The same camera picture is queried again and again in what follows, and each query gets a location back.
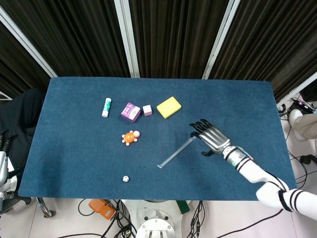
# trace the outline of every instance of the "white pants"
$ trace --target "white pants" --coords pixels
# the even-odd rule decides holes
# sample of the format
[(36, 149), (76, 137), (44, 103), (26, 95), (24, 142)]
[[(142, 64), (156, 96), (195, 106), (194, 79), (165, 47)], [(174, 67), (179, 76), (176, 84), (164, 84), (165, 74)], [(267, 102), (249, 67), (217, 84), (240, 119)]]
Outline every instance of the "white pants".
[(307, 114), (294, 121), (293, 129), (306, 139), (317, 138), (317, 114)]

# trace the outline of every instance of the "small white ball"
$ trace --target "small white ball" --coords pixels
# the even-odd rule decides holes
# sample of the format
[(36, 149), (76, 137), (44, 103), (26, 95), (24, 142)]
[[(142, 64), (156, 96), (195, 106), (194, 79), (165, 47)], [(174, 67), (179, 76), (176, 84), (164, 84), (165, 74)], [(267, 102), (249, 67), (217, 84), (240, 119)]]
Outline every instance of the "small white ball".
[(129, 181), (129, 177), (126, 175), (126, 176), (123, 176), (123, 179), (122, 179), (124, 182), (128, 182)]

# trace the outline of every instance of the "turtle toy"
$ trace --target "turtle toy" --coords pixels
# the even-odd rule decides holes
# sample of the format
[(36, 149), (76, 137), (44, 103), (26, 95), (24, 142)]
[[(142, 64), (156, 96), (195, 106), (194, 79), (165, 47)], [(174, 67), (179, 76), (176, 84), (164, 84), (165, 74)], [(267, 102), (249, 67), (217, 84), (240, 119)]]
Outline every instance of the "turtle toy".
[(125, 143), (126, 146), (129, 146), (131, 143), (133, 142), (137, 142), (138, 139), (140, 137), (140, 133), (136, 130), (136, 131), (130, 131), (128, 133), (126, 133), (125, 135), (122, 135), (122, 143)]

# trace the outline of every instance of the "small pink block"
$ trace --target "small pink block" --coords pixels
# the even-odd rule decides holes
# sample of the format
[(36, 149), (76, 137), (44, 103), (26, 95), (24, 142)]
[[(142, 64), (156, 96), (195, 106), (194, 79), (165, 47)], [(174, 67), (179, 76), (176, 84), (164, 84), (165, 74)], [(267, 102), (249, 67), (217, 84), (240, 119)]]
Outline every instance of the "small pink block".
[(150, 105), (143, 106), (143, 112), (145, 116), (152, 115), (152, 109)]

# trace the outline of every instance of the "pink cube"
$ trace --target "pink cube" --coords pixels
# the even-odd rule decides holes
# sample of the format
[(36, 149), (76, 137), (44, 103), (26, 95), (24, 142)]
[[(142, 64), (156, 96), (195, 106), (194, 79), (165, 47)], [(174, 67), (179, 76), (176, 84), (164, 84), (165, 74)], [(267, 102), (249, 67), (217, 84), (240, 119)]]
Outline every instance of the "pink cube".
[(152, 115), (152, 109), (150, 105), (143, 106), (143, 112), (145, 116)]
[(138, 116), (141, 113), (141, 108), (133, 105), (132, 103), (128, 103), (123, 111), (121, 112), (121, 115), (123, 118), (127, 119), (128, 121), (134, 123)]

